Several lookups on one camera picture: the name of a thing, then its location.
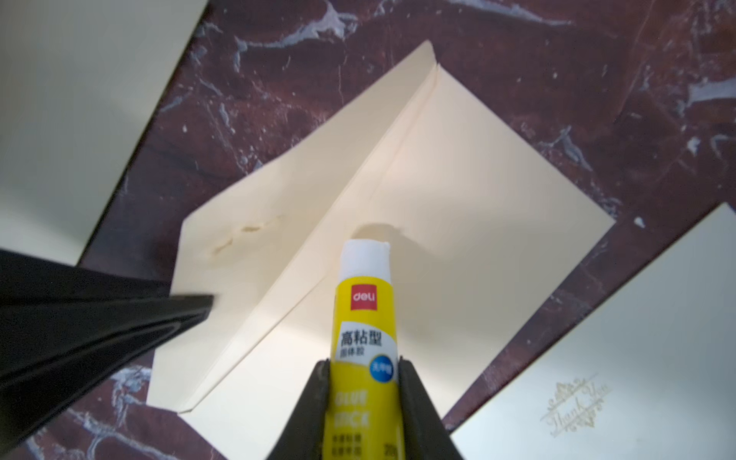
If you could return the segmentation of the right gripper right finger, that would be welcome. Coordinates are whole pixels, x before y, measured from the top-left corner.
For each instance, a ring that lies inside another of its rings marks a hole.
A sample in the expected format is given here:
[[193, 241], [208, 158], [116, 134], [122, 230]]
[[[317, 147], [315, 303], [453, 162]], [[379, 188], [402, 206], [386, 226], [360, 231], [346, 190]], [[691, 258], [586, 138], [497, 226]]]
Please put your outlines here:
[[398, 370], [406, 459], [462, 459], [413, 363], [400, 358]]

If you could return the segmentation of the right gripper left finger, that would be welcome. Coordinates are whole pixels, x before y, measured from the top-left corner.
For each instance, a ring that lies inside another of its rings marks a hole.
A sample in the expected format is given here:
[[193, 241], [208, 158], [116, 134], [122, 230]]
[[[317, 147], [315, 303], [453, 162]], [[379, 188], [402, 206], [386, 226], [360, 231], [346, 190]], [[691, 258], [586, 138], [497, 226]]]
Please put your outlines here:
[[329, 390], [330, 361], [320, 360], [267, 460], [322, 458]]

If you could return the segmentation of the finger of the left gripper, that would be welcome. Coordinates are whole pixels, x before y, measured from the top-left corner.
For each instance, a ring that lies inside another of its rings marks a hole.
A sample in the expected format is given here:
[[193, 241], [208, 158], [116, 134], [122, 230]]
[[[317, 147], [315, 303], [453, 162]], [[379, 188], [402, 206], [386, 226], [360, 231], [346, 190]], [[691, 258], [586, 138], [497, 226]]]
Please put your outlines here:
[[210, 294], [1, 253], [1, 452], [130, 361], [204, 322]]

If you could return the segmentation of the yellow glue stick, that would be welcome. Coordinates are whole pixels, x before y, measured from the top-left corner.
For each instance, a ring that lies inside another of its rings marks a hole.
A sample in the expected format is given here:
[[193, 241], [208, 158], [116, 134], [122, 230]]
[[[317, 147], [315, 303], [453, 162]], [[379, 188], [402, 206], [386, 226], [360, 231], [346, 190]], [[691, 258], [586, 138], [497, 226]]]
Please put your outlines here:
[[333, 308], [325, 459], [403, 459], [390, 245], [345, 243]]

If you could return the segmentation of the manila envelope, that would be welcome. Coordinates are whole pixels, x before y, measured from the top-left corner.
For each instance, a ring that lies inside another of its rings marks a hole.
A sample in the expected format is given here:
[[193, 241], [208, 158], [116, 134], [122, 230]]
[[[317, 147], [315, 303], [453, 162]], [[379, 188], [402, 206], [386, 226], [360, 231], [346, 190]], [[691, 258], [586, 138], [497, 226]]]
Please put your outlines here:
[[734, 458], [734, 210], [714, 209], [452, 439], [466, 459]]
[[80, 260], [205, 9], [1, 5], [1, 245]]
[[338, 259], [389, 243], [398, 350], [445, 415], [613, 225], [422, 43], [296, 147], [187, 217], [147, 403], [229, 459], [273, 449], [330, 354]]

